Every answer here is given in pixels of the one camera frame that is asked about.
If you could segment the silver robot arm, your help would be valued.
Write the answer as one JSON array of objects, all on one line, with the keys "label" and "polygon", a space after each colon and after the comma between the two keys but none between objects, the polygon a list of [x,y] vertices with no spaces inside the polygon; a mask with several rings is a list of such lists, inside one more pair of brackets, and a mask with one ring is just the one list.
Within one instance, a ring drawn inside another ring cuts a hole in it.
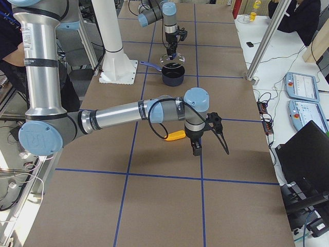
[{"label": "silver robot arm", "polygon": [[178,58],[178,43],[184,41],[188,35],[188,32],[177,24],[176,14],[176,4],[170,1],[141,1],[138,6],[137,19],[141,27],[162,20],[166,38],[163,45],[170,60]]},{"label": "silver robot arm", "polygon": [[56,28],[79,15],[76,1],[12,1],[14,18],[23,35],[30,107],[19,131],[21,145],[30,153],[48,156],[82,135],[128,122],[150,125],[182,120],[193,154],[202,153],[200,138],[211,131],[228,150],[221,118],[209,113],[209,94],[200,87],[183,97],[140,100],[105,110],[68,113],[61,104]]}]

